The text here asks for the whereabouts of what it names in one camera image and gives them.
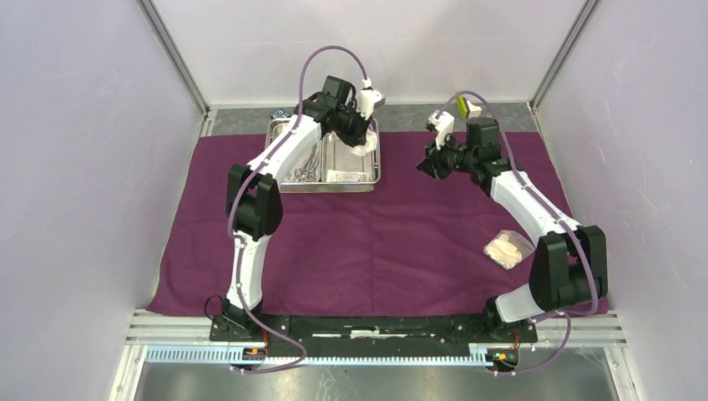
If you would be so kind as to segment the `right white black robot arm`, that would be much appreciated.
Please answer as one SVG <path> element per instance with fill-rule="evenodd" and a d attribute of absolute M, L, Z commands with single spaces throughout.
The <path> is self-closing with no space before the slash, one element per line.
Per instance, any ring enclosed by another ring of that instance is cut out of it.
<path fill-rule="evenodd" d="M 497 120 L 468 119 L 464 144 L 454 138 L 453 122 L 447 112 L 429 117 L 426 127 L 435 138 L 417 169 L 436 180 L 453 172 L 469 175 L 535 242 L 528 281 L 488 299 L 483 309 L 484 334 L 503 341 L 516 325 L 532 318 L 596 313 L 608 291 L 604 232 L 562 212 L 532 183 L 515 165 Z"/>

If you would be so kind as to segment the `white gauze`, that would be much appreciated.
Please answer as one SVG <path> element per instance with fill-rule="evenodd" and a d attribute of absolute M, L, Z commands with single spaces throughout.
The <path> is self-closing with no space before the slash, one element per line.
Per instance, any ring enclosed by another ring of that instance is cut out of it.
<path fill-rule="evenodd" d="M 356 157 L 365 157 L 373 153 L 378 147 L 378 134 L 375 131 L 367 131 L 365 143 L 363 145 L 355 145 L 350 148 L 352 155 Z"/>

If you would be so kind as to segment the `beige gauze roll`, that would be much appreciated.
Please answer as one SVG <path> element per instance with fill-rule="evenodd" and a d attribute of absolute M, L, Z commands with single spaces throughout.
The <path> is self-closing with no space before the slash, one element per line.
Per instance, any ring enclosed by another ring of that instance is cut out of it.
<path fill-rule="evenodd" d="M 484 248 L 483 254 L 508 271 L 535 251 L 534 245 L 516 231 L 500 231 Z"/>

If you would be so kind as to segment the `white sterile packet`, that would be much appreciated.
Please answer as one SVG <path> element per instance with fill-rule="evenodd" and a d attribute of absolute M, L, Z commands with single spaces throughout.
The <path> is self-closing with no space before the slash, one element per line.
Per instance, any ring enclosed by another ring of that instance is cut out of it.
<path fill-rule="evenodd" d="M 328 170 L 325 178 L 327 183 L 359 183 L 368 181 L 369 174 L 361 171 Z"/>

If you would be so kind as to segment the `purple cloth wrap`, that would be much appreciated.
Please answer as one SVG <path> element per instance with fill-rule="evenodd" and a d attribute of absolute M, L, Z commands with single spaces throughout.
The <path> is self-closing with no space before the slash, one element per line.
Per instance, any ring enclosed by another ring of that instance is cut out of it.
<path fill-rule="evenodd" d="M 263 311 L 298 316 L 439 316 L 479 312 L 527 282 L 533 261 L 511 270 L 483 248 L 517 231 L 506 210 L 465 174 L 434 180 L 417 170 L 428 132 L 381 137 L 382 178 L 367 193 L 284 194 L 267 247 Z M 202 316 L 229 287 L 234 244 L 225 195 L 233 164 L 265 147 L 263 135 L 198 141 L 148 309 Z"/>

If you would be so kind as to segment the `metal instrument tray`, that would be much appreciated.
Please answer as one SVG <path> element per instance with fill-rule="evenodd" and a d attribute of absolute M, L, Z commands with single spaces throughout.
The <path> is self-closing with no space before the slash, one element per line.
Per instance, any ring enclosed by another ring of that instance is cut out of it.
<path fill-rule="evenodd" d="M 378 134 L 376 123 L 368 131 Z M 266 134 L 266 148 L 249 162 L 262 175 L 272 174 L 282 194 L 357 193 L 375 189 L 381 178 L 379 144 L 365 157 L 356 157 L 334 133 L 325 134 L 313 118 L 293 116 L 271 121 Z M 320 179 L 317 182 L 296 182 L 294 172 L 303 165 L 313 146 L 321 148 Z M 361 171 L 369 174 L 368 182 L 327 183 L 328 170 Z"/>

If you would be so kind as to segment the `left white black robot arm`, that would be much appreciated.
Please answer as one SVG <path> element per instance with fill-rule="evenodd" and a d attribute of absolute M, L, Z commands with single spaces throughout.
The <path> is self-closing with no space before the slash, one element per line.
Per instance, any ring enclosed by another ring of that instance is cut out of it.
<path fill-rule="evenodd" d="M 211 318 L 210 340 L 249 341 L 262 333 L 266 248 L 283 216 L 280 188 L 295 193 L 364 193 L 380 172 L 374 110 L 384 95 L 363 79 L 329 76 L 320 91 L 298 103 L 282 131 L 254 159 L 230 167 L 226 213 L 235 245 L 230 287 L 221 311 Z"/>

